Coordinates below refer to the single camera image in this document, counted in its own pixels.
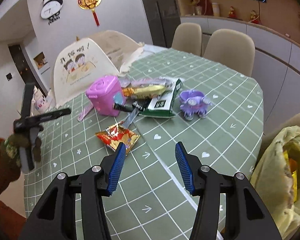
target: plastic bag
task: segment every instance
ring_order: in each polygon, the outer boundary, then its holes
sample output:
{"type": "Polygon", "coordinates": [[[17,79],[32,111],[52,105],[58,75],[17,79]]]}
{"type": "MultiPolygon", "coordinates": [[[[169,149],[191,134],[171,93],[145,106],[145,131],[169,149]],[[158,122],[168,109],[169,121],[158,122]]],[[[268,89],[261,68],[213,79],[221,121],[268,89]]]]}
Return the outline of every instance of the plastic bag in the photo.
{"type": "Polygon", "coordinates": [[[300,225],[300,127],[286,127],[274,138],[256,166],[251,184],[267,206],[284,239],[300,225]],[[297,200],[284,151],[298,164],[297,200]]]}

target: purple toy cart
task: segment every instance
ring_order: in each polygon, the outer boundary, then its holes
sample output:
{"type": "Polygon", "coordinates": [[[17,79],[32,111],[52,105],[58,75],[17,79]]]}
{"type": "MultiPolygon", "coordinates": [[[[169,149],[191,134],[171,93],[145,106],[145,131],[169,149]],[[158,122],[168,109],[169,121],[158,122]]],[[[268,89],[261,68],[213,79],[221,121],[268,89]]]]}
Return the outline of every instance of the purple toy cart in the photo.
{"type": "Polygon", "coordinates": [[[114,103],[124,105],[126,98],[122,93],[119,79],[116,76],[104,76],[97,79],[86,91],[99,114],[118,116],[120,111],[114,110],[114,103]]]}
{"type": "Polygon", "coordinates": [[[211,105],[209,98],[199,90],[186,90],[180,93],[180,110],[184,112],[186,120],[191,121],[197,113],[200,118],[206,118],[208,106],[211,105]]]}

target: green checkered tablecloth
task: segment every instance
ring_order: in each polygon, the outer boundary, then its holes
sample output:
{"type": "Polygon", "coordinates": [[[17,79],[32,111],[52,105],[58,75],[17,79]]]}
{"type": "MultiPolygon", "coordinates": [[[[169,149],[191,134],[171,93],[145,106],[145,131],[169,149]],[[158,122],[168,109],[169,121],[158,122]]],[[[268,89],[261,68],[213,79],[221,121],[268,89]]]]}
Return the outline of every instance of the green checkered tablecloth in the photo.
{"type": "MultiPolygon", "coordinates": [[[[175,159],[175,143],[217,172],[250,177],[263,133],[263,97],[258,83],[219,63],[168,49],[133,63],[129,76],[171,76],[185,79],[183,89],[198,89],[213,102],[206,119],[185,121],[175,101],[173,119],[137,117],[130,129],[142,137],[128,154],[117,190],[104,198],[110,234],[114,240],[189,239],[198,197],[184,189],[175,159]]],[[[72,114],[44,124],[40,134],[42,162],[25,175],[27,215],[59,172],[84,173],[113,152],[95,137],[126,117],[106,117],[91,111],[77,121],[89,103],[84,94],[66,103],[72,114]]],[[[226,202],[221,194],[219,230],[225,224],[226,202]]],[[[76,200],[78,240],[83,240],[81,199],[76,200]]]]}

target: pink plastic container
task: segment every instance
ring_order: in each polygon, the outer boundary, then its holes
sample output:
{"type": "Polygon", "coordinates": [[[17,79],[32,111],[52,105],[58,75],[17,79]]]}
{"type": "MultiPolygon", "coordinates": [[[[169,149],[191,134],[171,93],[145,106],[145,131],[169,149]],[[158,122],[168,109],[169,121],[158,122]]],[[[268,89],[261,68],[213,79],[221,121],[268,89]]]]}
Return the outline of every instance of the pink plastic container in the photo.
{"type": "Polygon", "coordinates": [[[116,76],[99,78],[86,91],[86,95],[98,113],[102,115],[118,116],[120,111],[113,109],[114,103],[123,105],[126,102],[116,76]]]}

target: beige chair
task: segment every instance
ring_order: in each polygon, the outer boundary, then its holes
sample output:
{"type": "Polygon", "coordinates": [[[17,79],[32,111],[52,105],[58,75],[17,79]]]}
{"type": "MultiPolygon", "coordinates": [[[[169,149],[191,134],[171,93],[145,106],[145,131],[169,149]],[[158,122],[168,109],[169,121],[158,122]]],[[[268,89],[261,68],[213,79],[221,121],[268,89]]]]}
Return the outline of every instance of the beige chair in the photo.
{"type": "Polygon", "coordinates": [[[234,30],[221,29],[212,34],[203,57],[220,62],[250,77],[254,55],[254,42],[248,35],[234,30]]]}
{"type": "Polygon", "coordinates": [[[181,23],[174,34],[173,49],[201,56],[202,31],[197,23],[181,23]]]}
{"type": "Polygon", "coordinates": [[[289,126],[299,126],[300,127],[300,113],[296,114],[294,117],[290,118],[285,123],[281,124],[277,129],[275,129],[272,133],[264,136],[262,138],[261,148],[259,151],[259,155],[257,158],[257,163],[261,159],[262,155],[264,154],[265,150],[269,147],[269,145],[272,143],[273,139],[278,135],[278,133],[285,127],[289,126]]]}

